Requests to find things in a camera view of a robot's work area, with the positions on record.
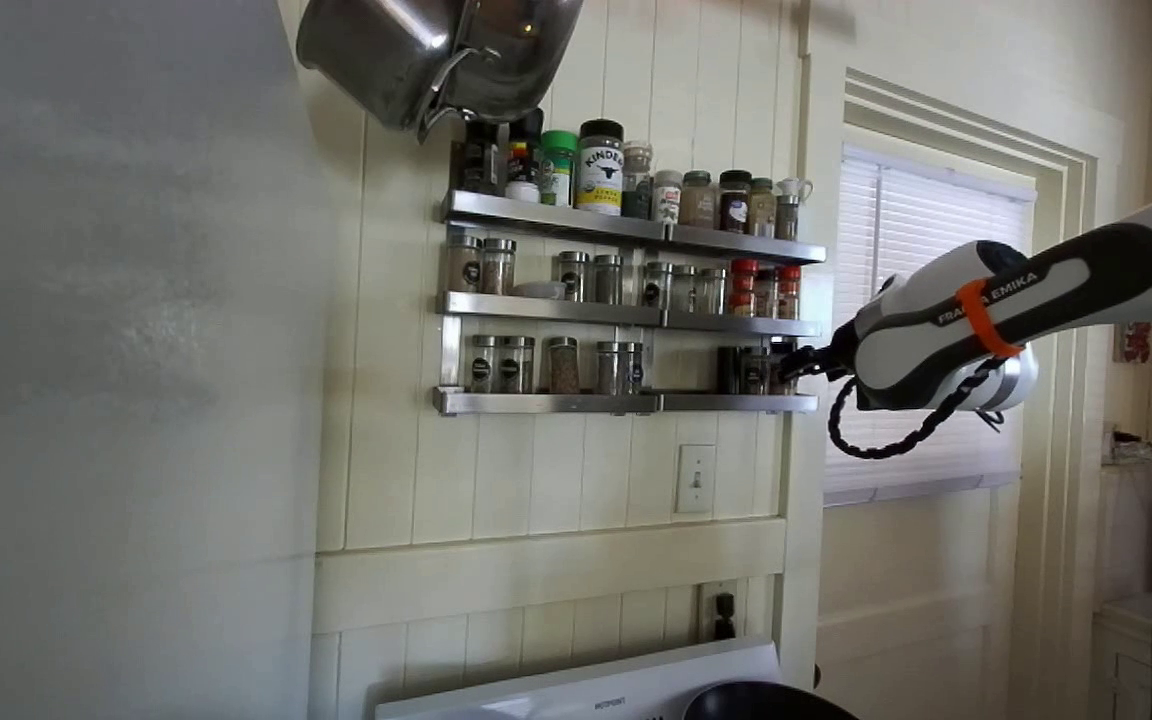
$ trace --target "stainless steel pot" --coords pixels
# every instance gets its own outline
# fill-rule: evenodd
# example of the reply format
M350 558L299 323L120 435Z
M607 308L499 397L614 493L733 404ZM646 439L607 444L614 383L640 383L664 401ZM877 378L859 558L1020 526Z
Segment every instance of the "stainless steel pot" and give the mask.
M313 0L297 57L382 125L517 122L551 85L580 0Z

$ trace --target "stove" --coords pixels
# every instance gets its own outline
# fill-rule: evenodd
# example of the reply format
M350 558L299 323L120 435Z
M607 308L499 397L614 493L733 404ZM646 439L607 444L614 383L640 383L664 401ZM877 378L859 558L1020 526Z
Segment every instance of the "stove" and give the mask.
M777 643L721 640L382 704L377 720L675 720L710 684L782 684Z

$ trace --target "metal spice rack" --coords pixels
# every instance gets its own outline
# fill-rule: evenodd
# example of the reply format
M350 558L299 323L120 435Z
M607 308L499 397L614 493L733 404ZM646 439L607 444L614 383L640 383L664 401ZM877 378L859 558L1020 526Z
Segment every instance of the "metal spice rack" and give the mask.
M483 194L454 194L443 222L454 231L513 230L542 241L580 241L614 250L656 250L671 257L752 257L774 265L822 265L826 250L770 238L736 238L717 230L652 223L636 216L602 216L551 205L526 205ZM652 414L816 414L816 397L724 397L724 394L640 394L640 397L517 397L517 394L466 394L461 381L461 321L555 321L555 323L614 323L614 327L656 327L656 332L711 332L711 336L804 336L799 321L741 321L741 316L692 316L671 308L622 308L622 303L570 303L542 298L479 298L443 291L443 366L431 407L443 417L495 417L495 414L607 414L607 417L652 417Z

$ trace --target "robotic arm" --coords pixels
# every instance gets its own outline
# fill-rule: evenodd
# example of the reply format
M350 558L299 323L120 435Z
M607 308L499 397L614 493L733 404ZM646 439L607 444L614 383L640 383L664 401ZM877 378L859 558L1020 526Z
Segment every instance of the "robotic arm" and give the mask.
M988 355L994 372L962 407L1000 414L1035 383L1024 339L1152 321L1152 205L1040 257L976 241L882 290L799 367L858 378L859 407L932 407Z

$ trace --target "window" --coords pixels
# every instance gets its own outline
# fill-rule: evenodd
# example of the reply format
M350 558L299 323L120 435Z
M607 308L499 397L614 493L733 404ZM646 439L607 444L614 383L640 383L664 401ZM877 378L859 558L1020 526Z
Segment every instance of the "window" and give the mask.
M1029 176L868 132L853 141L839 168L839 246L834 253L836 321L858 316L888 276L911 276L956 246L1006 241L1029 253L1035 195ZM844 407L844 435L864 449L892 444L930 417L924 407L859 414L853 401ZM828 503L1015 481L1015 423L1020 414L1007 414L1000 431L973 414L956 414L932 439L898 459L853 459L828 449Z

